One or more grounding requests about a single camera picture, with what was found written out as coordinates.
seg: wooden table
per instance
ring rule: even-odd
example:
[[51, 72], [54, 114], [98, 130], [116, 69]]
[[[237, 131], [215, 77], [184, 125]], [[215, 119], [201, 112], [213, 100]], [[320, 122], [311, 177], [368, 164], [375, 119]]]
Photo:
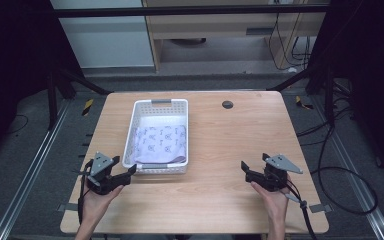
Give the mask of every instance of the wooden table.
[[[245, 161], [262, 171], [262, 153], [282, 153], [304, 174], [290, 173], [304, 200], [320, 202], [291, 120], [278, 92], [131, 92], [106, 100], [85, 163], [100, 151], [123, 157], [133, 105], [137, 100], [184, 98], [189, 102], [189, 164], [183, 175], [135, 175], [113, 200], [95, 232], [99, 233], [237, 233], [268, 232], [262, 200], [240, 169]], [[232, 101], [231, 109], [222, 107]], [[120, 164], [112, 174], [125, 172]], [[70, 202], [79, 197], [76, 182]], [[324, 213], [309, 212], [316, 233], [326, 232]], [[75, 233], [77, 212], [66, 211], [61, 230]], [[307, 232], [299, 205], [290, 201], [289, 233]]]

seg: white plastic basket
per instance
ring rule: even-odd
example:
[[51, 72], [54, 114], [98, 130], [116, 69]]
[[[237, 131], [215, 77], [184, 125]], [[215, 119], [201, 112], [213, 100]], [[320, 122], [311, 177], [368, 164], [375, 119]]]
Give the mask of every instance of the white plastic basket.
[[138, 174], [182, 174], [188, 165], [188, 101], [186, 99], [153, 99], [136, 101], [122, 164], [130, 168], [135, 164], [131, 159], [134, 151], [135, 131], [138, 127], [163, 127], [184, 125], [186, 129], [186, 159], [180, 163], [168, 164], [137, 164]]

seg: gray floor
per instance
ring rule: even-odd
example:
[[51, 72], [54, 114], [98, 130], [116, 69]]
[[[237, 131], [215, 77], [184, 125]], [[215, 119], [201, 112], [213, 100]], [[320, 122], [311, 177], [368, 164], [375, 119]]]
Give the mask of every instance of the gray floor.
[[[201, 45], [166, 41], [162, 65], [158, 72], [126, 74], [103, 78], [94, 76], [90, 81], [113, 91], [155, 90], [223, 90], [265, 89], [273, 87], [292, 76], [288, 70], [279, 70], [273, 64], [265, 43], [251, 39], [207, 39]], [[302, 80], [282, 92], [291, 120], [297, 133], [323, 122], [323, 93], [306, 96]], [[71, 195], [76, 179], [72, 170], [78, 170], [87, 151], [90, 134], [93, 133], [105, 102], [105, 96], [91, 92], [78, 84], [73, 100], [62, 100], [59, 107], [67, 106], [67, 112], [40, 172], [34, 179], [29, 194], [17, 212], [10, 238], [58, 239], [72, 237], [62, 233], [59, 224], [62, 213], [56, 211]], [[304, 104], [312, 104], [314, 110], [298, 107], [295, 97], [299, 95]], [[84, 104], [94, 99], [87, 116], [82, 116]], [[348, 106], [339, 101], [338, 110]], [[48, 114], [45, 91], [30, 96], [19, 103], [18, 114], [9, 133], [0, 144], [0, 220], [3, 218], [13, 196], [23, 182], [26, 172], [47, 134]], [[379, 198], [379, 207], [374, 214], [359, 216], [350, 214], [331, 203], [320, 188], [316, 175], [313, 180], [323, 204], [332, 204], [334, 211], [327, 213], [330, 229], [318, 235], [319, 239], [384, 239], [376, 230], [376, 224], [384, 226], [384, 169], [375, 164], [374, 155], [362, 134], [358, 122], [346, 112], [336, 123], [334, 135], [326, 144], [322, 158], [323, 166], [344, 166], [351, 160], [351, 168], [358, 171], [371, 184]], [[302, 150], [310, 170], [317, 167], [321, 144], [305, 145], [324, 139], [327, 128], [311, 135], [300, 137]], [[348, 207], [361, 210], [361, 190], [349, 175], [342, 172], [323, 172], [323, 184], [329, 193]], [[292, 235], [292, 239], [309, 239], [307, 235]]]

